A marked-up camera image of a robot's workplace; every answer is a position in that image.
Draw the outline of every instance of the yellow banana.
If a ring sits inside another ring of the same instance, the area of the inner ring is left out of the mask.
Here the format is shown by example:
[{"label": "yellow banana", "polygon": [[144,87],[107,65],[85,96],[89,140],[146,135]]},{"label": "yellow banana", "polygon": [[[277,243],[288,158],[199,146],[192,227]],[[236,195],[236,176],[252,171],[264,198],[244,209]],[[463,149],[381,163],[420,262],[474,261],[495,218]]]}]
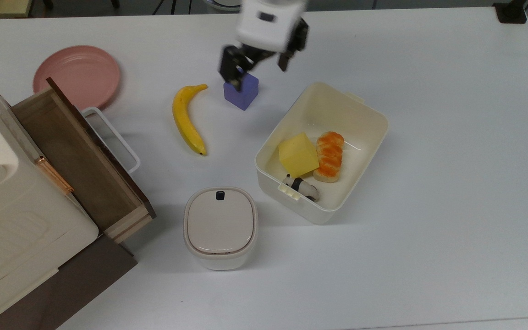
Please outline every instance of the yellow banana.
[{"label": "yellow banana", "polygon": [[172,115],[178,131],[191,149],[201,156],[207,156],[203,139],[195,129],[188,114],[188,105],[192,98],[201,90],[207,89],[206,84],[185,86],[181,88],[172,101]]}]

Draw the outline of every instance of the panda figurine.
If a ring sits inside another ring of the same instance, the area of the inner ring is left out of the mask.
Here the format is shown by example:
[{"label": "panda figurine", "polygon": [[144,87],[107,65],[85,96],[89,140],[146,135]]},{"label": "panda figurine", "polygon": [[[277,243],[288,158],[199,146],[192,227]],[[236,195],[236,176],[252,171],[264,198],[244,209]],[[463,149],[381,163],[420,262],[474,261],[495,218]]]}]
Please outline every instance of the panda figurine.
[{"label": "panda figurine", "polygon": [[317,191],[317,188],[308,184],[300,177],[291,178],[291,175],[286,175],[282,182],[312,201],[317,201],[319,199],[319,191]]}]

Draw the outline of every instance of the purple cube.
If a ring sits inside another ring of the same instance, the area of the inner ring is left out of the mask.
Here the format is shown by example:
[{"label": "purple cube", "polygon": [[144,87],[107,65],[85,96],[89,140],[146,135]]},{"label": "purple cube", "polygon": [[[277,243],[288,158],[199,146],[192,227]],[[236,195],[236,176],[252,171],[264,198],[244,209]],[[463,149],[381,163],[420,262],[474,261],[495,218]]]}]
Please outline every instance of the purple cube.
[{"label": "purple cube", "polygon": [[238,92],[232,84],[224,83],[225,99],[241,110],[246,110],[258,95],[258,78],[246,73],[242,81],[242,91]]}]

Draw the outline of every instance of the yellow cube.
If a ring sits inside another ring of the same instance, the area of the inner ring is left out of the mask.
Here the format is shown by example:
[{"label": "yellow cube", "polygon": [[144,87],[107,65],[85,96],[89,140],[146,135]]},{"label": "yellow cube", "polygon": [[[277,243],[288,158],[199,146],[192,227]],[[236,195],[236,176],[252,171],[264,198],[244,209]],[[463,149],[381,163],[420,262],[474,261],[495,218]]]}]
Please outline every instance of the yellow cube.
[{"label": "yellow cube", "polygon": [[280,163],[292,177],[300,177],[319,167],[315,146],[302,132],[278,145]]}]

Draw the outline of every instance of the copper hinge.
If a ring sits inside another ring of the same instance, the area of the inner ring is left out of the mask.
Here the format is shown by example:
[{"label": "copper hinge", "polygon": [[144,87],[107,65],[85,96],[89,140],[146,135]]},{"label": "copper hinge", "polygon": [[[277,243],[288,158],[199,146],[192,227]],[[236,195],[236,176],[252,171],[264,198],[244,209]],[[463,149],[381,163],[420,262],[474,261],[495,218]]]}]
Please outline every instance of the copper hinge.
[{"label": "copper hinge", "polygon": [[48,162],[48,159],[44,156],[40,156],[40,158],[36,159],[35,161],[38,168],[41,169],[41,171],[46,175],[58,188],[60,188],[65,195],[70,194],[75,189],[73,189],[66,180],[61,177],[61,175],[58,174],[56,169]]}]

